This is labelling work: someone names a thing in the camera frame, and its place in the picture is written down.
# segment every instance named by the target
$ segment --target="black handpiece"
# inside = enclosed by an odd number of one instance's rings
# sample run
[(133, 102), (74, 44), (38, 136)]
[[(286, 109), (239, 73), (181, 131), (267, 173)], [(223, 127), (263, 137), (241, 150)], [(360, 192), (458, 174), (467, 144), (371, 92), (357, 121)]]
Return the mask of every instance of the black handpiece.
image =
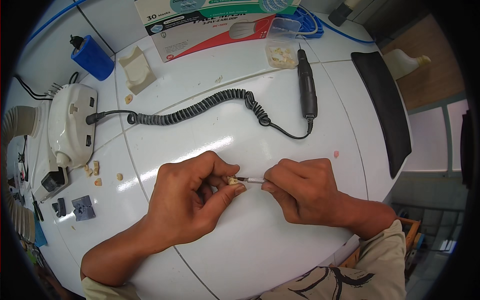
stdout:
[(307, 54), (300, 48), (297, 52), (299, 65), (299, 86), (301, 112), (304, 118), (313, 120), (318, 114), (317, 94), (313, 82), (312, 68), (307, 60)]

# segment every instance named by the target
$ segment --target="person's right hand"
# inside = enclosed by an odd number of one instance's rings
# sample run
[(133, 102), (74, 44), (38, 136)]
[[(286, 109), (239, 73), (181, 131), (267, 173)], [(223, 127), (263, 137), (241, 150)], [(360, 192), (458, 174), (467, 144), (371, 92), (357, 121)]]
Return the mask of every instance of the person's right hand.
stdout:
[(344, 201), (328, 158), (296, 162), (282, 159), (265, 172), (262, 190), (280, 204), (289, 223), (341, 227)]

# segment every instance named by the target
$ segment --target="fingernail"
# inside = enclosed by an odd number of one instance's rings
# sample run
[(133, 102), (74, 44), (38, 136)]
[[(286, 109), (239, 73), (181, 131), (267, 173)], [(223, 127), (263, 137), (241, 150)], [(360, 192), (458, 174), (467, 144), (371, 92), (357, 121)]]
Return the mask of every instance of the fingernail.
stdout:
[(235, 189), (235, 196), (240, 195), (241, 193), (243, 193), (246, 190), (247, 190), (247, 188), (244, 185), (237, 187)]
[(262, 190), (264, 190), (266, 192), (273, 192), (273, 189), (270, 188), (269, 186), (262, 186)]

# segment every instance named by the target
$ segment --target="forearm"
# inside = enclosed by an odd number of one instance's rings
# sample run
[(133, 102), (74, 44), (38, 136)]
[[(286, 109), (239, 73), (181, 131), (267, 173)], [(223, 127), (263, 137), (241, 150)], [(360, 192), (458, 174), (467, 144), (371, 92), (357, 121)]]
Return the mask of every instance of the forearm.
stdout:
[(141, 263), (153, 254), (146, 245), (144, 218), (127, 230), (90, 249), (82, 259), (82, 278), (89, 277), (101, 284), (118, 287), (135, 273)]
[(348, 196), (342, 193), (341, 201), (344, 211), (337, 217), (344, 227), (368, 240), (389, 228), (396, 219), (391, 207), (377, 201), (367, 201)]

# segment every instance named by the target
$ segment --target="plastic bottle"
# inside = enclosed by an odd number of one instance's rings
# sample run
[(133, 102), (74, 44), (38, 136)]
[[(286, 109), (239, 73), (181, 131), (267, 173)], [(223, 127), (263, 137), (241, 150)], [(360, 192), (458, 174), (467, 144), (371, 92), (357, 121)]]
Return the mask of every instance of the plastic bottle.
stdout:
[(432, 61), (428, 56), (412, 58), (400, 49), (393, 49), (384, 55), (384, 61), (394, 80), (411, 73), (416, 68)]

